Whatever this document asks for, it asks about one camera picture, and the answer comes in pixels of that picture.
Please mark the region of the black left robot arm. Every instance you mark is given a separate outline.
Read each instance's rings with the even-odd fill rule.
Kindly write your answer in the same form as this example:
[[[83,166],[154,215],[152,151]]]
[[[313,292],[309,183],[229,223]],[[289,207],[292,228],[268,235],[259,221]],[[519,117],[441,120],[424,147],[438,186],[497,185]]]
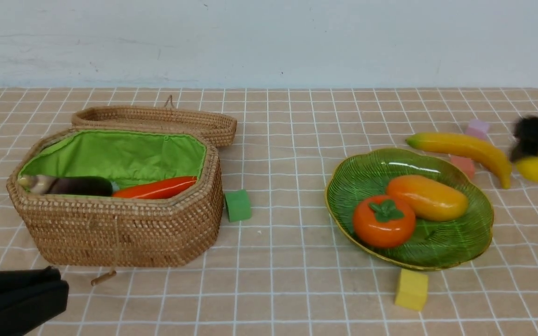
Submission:
[[[24,336],[62,314],[69,284],[53,266],[0,271],[0,336]]]

